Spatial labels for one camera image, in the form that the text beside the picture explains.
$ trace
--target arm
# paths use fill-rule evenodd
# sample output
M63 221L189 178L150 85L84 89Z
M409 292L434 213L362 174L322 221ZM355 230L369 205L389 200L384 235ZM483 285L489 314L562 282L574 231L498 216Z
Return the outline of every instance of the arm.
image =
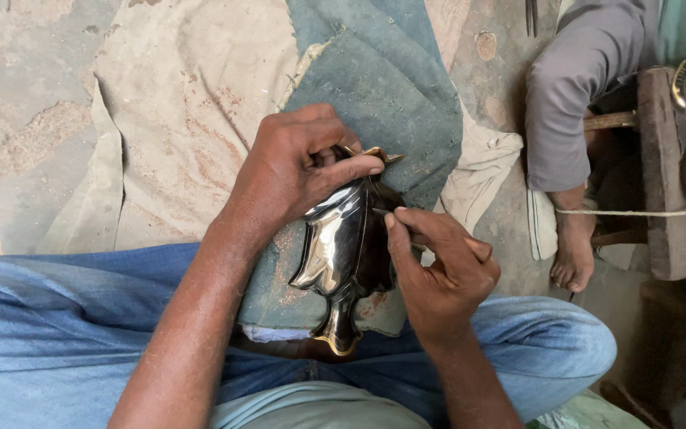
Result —
M229 200L200 248L120 396L108 427L205 427L226 346L256 257L285 224L357 177L376 157L335 162L330 149L361 151L328 104L266 117Z
M470 325L501 274L491 246L448 214L398 208L386 215L386 226L409 322L441 377L452 425L523 427ZM411 241L433 251L436 262L420 265Z

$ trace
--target rope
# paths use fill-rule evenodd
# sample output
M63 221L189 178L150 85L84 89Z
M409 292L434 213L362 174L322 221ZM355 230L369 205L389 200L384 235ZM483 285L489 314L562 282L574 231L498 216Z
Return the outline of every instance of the rope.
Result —
M560 210L559 213L566 215L608 215L608 216L649 216L651 218L673 218L674 216L686 216L686 210L682 211L603 211L603 210Z

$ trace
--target metal tool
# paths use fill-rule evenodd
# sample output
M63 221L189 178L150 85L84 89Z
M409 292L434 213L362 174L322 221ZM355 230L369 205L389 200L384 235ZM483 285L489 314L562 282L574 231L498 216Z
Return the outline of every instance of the metal tool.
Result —
M534 30L534 37L539 33L539 7L537 0L526 0L526 33L531 37L531 29Z

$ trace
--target man's left hand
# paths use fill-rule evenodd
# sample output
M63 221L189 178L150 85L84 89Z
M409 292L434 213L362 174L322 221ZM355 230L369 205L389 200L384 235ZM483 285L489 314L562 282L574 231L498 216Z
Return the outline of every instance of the man's left hand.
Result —
M267 116L224 211L271 237L345 183L383 171L383 161L367 155L336 162L336 144L361 152L356 133L329 104Z

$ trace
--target polished metal surface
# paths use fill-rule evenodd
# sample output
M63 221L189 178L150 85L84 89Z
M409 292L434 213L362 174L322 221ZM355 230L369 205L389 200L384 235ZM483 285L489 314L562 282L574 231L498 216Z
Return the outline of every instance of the polished metal surface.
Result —
M390 161L378 147L366 153ZM380 175L367 176L342 186L303 216L303 258L290 284L326 298L327 316L311 336L327 341L338 355L353 351L362 336L354 323L357 301L394 288L384 215L400 205L404 200L380 182Z

